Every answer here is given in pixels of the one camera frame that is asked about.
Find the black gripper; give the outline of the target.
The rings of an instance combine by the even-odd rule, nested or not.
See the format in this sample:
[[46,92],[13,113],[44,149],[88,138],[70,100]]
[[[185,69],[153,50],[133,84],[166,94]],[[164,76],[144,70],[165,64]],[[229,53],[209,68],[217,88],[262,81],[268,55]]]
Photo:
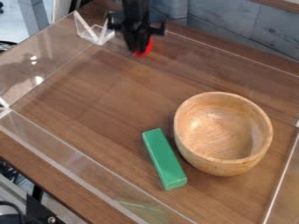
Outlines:
[[106,28],[116,32],[122,32],[126,48],[138,54],[145,54],[149,49],[150,35],[162,36],[165,34],[165,22],[158,27],[150,25],[150,13],[146,12],[140,18],[126,17],[116,11],[106,14]]

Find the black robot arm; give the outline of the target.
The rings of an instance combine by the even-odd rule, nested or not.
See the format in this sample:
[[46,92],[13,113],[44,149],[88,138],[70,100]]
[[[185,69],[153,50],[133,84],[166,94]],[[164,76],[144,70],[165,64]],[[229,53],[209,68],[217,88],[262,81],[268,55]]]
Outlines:
[[121,20],[116,23],[116,11],[106,14],[106,28],[120,32],[128,51],[136,57],[144,57],[153,48],[152,36],[165,34],[165,22],[152,26],[149,0],[121,0]]

